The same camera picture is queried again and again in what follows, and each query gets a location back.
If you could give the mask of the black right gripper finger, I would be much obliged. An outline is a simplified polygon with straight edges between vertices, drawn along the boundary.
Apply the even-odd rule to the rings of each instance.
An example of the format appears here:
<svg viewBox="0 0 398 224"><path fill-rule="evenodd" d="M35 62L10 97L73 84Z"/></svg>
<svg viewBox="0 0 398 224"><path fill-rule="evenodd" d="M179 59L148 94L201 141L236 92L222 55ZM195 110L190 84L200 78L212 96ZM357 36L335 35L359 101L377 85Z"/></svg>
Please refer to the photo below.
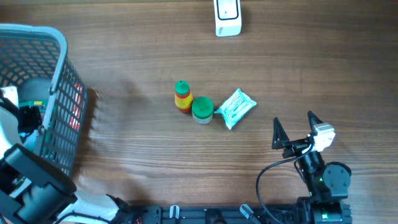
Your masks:
<svg viewBox="0 0 398 224"><path fill-rule="evenodd" d="M290 146L290 139L283 129L278 117L273 119L272 149L283 149Z"/></svg>
<svg viewBox="0 0 398 224"><path fill-rule="evenodd" d="M312 111L308 111L307 113L308 121L311 127L311 135L318 135L319 133L319 125L323 125L323 121L319 119Z"/></svg>

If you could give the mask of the teal wet wipes packet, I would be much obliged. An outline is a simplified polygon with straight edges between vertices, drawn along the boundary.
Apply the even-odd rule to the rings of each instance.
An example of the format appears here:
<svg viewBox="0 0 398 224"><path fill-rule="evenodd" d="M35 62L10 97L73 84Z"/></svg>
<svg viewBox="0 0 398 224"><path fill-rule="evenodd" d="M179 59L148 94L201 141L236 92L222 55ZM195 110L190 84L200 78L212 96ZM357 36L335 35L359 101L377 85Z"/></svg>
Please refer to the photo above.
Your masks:
<svg viewBox="0 0 398 224"><path fill-rule="evenodd" d="M232 129L242 117L253 107L257 102L252 100L240 88L238 88L216 111L215 114L220 114L224 118L228 129Z"/></svg>

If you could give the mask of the green lid white jar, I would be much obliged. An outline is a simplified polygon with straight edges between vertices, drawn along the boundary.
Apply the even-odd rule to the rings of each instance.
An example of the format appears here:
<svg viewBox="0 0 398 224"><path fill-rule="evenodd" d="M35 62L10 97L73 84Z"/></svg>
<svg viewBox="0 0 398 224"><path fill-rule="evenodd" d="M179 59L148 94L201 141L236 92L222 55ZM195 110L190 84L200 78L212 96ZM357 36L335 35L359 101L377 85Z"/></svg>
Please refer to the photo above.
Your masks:
<svg viewBox="0 0 398 224"><path fill-rule="evenodd" d="M192 103L193 119L198 124L208 124L213 119L214 104L208 97L201 96Z"/></svg>

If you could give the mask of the red yellow sauce bottle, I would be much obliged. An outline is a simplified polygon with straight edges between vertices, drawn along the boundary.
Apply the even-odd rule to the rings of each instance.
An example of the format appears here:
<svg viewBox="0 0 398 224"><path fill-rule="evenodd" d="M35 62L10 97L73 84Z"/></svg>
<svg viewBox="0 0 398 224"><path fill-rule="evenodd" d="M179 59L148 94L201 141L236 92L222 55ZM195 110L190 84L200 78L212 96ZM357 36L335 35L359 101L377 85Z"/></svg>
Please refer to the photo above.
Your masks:
<svg viewBox="0 0 398 224"><path fill-rule="evenodd" d="M185 80L177 81L175 84L175 105L183 113L192 110L193 95L190 85Z"/></svg>

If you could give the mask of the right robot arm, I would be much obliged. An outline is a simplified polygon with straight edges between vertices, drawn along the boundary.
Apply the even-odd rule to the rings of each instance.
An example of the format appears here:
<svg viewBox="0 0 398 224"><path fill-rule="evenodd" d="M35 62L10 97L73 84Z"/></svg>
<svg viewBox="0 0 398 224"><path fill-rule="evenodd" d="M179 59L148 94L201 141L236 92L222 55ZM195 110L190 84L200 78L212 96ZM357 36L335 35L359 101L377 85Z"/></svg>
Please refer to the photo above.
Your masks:
<svg viewBox="0 0 398 224"><path fill-rule="evenodd" d="M274 118L273 149L283 149L284 159L294 158L294 166L307 186L309 196L299 197L284 223L352 223L351 209L343 203L348 198L351 169L341 162L326 163L321 152L335 138L332 125L321 121L312 111L307 113L311 127L303 139L291 141L278 118Z"/></svg>

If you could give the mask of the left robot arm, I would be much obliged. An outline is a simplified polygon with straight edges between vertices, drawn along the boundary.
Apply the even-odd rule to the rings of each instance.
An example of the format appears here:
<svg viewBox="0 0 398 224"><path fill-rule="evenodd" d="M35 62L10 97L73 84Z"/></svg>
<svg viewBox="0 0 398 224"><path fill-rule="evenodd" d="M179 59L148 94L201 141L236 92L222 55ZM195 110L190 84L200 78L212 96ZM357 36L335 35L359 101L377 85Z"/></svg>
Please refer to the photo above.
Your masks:
<svg viewBox="0 0 398 224"><path fill-rule="evenodd" d="M78 190L32 151L19 135L14 86L1 89L1 220L12 223L121 223L119 199Z"/></svg>

